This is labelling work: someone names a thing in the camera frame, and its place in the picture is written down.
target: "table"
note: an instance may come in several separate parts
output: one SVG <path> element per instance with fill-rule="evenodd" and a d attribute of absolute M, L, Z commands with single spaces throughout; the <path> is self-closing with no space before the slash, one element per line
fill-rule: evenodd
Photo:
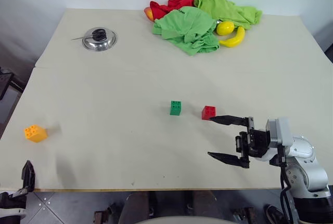
<path fill-rule="evenodd" d="M 70 41 L 96 26 L 117 33 L 112 49 Z M 258 129 L 288 116 L 333 182 L 332 65 L 299 17 L 264 15 L 241 45 L 194 57 L 151 27 L 141 11 L 67 9 L 0 140 L 0 189 L 21 187 L 26 160 L 40 190 L 278 188 L 278 167 L 207 155 L 237 154 L 244 128 L 201 120 L 205 105 L 253 116 Z M 180 116 L 169 115 L 171 100 Z M 49 137 L 25 140 L 31 124 Z"/>

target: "lego brick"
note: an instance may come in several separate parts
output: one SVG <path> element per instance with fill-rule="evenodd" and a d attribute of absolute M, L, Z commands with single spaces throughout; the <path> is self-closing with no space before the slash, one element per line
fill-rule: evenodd
<path fill-rule="evenodd" d="M 34 124 L 24 129 L 25 138 L 33 142 L 40 142 L 47 138 L 46 129 Z"/>
<path fill-rule="evenodd" d="M 182 103 L 180 101 L 171 101 L 170 115 L 179 116 L 182 110 Z"/>
<path fill-rule="evenodd" d="M 210 120 L 211 117 L 216 116 L 216 109 L 214 106 L 205 106 L 201 112 L 202 120 Z"/>

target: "stainless steel lid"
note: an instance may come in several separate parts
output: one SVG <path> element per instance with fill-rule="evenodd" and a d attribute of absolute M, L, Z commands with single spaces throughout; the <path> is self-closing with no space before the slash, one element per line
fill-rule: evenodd
<path fill-rule="evenodd" d="M 92 51 L 110 49 L 117 42 L 117 35 L 107 28 L 91 28 L 82 38 L 85 48 Z"/>

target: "green cloth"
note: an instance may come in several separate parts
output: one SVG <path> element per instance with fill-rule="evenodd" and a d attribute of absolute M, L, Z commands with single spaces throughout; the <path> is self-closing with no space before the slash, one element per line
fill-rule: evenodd
<path fill-rule="evenodd" d="M 262 11 L 254 7 L 239 7 L 227 0 L 194 0 L 194 5 L 216 20 L 232 21 L 235 26 L 250 29 L 258 24 Z"/>
<path fill-rule="evenodd" d="M 216 20 L 209 14 L 196 7 L 182 7 L 155 20 L 152 33 L 162 35 L 162 39 L 194 55 L 220 47 L 219 40 L 213 34 L 215 27 Z"/>

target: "black cable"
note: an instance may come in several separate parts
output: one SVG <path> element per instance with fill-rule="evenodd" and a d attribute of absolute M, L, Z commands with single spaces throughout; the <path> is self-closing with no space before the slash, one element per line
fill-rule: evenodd
<path fill-rule="evenodd" d="M 284 167 L 281 167 L 280 182 L 281 182 L 281 189 L 282 189 L 281 194 L 280 194 L 280 203 L 281 203 L 282 211 L 283 211 L 283 214 L 284 214 L 288 224 L 293 224 L 292 212 L 291 212 L 290 204 L 289 204 L 288 197 L 287 197 L 287 191 L 291 188 L 291 185 L 288 181 L 288 177 L 287 177 Z M 288 219 L 288 215 L 287 215 L 285 204 L 284 204 L 283 200 L 285 200 L 286 205 L 287 205 L 289 219 Z"/>

